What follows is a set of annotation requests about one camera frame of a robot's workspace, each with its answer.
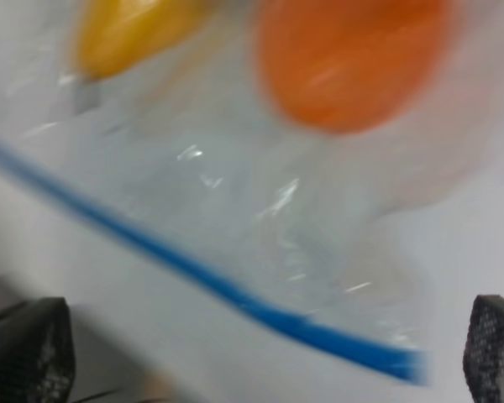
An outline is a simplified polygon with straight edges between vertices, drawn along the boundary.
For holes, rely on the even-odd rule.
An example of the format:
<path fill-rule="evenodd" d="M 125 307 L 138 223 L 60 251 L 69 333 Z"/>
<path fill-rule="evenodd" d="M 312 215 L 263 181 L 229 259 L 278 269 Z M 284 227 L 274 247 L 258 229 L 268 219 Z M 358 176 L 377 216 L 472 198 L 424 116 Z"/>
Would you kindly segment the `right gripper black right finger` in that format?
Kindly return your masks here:
<path fill-rule="evenodd" d="M 474 402 L 504 403 L 504 298 L 475 298 L 463 354 L 465 382 Z"/>

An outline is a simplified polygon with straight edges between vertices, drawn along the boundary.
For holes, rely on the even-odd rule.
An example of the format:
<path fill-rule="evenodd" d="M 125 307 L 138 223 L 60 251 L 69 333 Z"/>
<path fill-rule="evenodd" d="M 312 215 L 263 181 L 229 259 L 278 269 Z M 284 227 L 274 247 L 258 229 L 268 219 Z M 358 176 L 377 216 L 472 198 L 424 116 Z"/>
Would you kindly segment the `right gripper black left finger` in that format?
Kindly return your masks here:
<path fill-rule="evenodd" d="M 0 402 L 66 402 L 76 377 L 63 297 L 0 310 Z"/>

